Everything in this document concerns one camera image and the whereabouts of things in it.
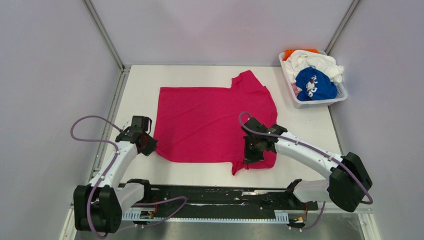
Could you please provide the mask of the pink t-shirt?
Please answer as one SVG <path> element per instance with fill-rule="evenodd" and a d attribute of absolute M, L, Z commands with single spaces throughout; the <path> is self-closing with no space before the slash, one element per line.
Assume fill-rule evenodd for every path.
<path fill-rule="evenodd" d="M 241 121 L 249 116 L 261 124 L 277 122 L 277 107 L 268 88 L 252 71 L 240 73 L 226 87 L 161 87 L 154 138 L 156 153 L 174 163 L 231 163 L 231 173 L 242 169 L 270 169 L 277 156 L 244 162 Z"/>

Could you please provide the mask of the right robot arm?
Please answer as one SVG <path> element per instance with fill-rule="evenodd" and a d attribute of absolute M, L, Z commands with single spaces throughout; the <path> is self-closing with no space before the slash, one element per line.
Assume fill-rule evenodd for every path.
<path fill-rule="evenodd" d="M 322 180 L 291 182 L 285 195 L 290 208 L 298 209 L 307 202 L 332 202 L 341 210 L 353 213 L 360 204 L 374 203 L 369 192 L 373 182 L 357 154 L 324 150 L 278 124 L 266 127 L 254 117 L 240 124 L 245 132 L 245 164 L 263 162 L 265 152 L 273 152 L 296 160 L 323 177 Z"/>

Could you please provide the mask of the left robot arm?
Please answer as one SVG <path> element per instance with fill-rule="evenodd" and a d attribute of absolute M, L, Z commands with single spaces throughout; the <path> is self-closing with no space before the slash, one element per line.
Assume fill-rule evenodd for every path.
<path fill-rule="evenodd" d="M 152 119 L 134 115 L 130 125 L 124 129 L 109 120 L 106 123 L 118 130 L 114 141 L 100 139 L 113 151 L 100 171 L 86 184 L 78 185 L 73 192 L 75 228 L 90 231 L 96 238 L 104 240 L 116 233 L 122 215 L 138 203 L 142 207 L 153 201 L 151 184 L 145 179 L 130 179 L 122 189 L 119 185 L 130 163 L 138 156 L 148 157 L 158 141 L 151 133 Z"/>

